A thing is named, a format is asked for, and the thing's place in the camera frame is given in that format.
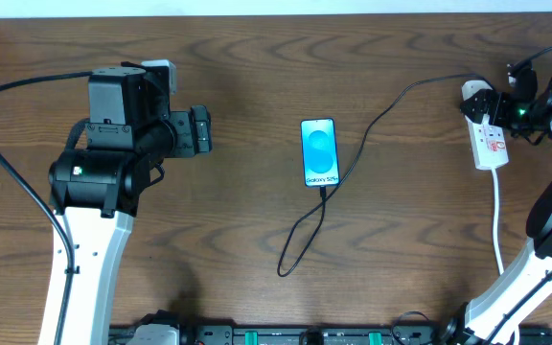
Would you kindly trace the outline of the blue Galaxy smartphone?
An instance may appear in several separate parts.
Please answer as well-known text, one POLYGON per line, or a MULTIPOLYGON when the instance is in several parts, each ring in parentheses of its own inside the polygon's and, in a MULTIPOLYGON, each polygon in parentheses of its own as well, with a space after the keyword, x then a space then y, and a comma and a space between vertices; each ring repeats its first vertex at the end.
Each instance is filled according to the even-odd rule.
POLYGON ((304 120, 300 129, 305 185, 309 188, 337 185, 340 174, 334 120, 304 120))

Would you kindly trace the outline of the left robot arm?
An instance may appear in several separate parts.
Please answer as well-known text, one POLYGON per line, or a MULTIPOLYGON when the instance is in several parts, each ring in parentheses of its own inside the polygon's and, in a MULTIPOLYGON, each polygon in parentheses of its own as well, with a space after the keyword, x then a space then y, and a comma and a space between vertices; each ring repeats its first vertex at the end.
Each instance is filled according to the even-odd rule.
POLYGON ((207 108, 172 111, 175 91, 176 68, 166 59, 90 76, 90 117, 74 126, 49 170, 55 217, 71 246, 54 239, 39 343, 107 341, 120 262, 140 194, 155 183, 151 171, 161 171, 166 158, 212 150, 207 108), (68 252, 75 257, 70 265, 68 252))

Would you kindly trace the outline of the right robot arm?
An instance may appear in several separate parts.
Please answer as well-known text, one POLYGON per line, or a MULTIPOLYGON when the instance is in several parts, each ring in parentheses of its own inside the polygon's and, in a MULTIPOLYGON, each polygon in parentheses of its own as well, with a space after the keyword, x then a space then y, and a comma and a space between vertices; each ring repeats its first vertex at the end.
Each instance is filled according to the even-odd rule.
MULTIPOLYGON (((483 80, 462 87, 460 111, 469 123, 475 147, 503 150, 497 134, 552 139, 552 76, 543 92, 527 58, 508 71, 512 92, 497 92, 483 80)), ((552 294, 552 181, 526 221, 527 240, 514 261, 480 296, 462 305, 450 319, 439 344, 508 344, 519 324, 552 294)))

